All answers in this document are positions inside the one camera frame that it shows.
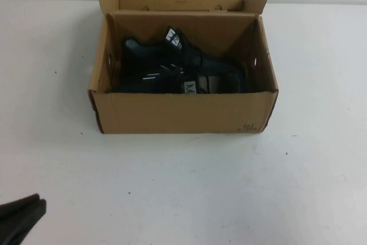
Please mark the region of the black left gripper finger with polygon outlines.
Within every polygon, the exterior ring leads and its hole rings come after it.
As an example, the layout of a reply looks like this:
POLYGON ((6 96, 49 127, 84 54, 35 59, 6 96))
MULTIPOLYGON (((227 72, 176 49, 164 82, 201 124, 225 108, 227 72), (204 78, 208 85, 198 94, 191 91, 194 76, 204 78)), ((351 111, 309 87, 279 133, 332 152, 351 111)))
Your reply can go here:
POLYGON ((1 220, 8 219, 18 212, 24 210, 26 207, 31 206, 40 200, 39 194, 33 194, 16 201, 11 201, 5 204, 1 204, 1 220))
POLYGON ((44 214, 46 214, 46 200, 40 198, 38 202, 14 216, 1 220, 1 244, 21 244, 44 214))

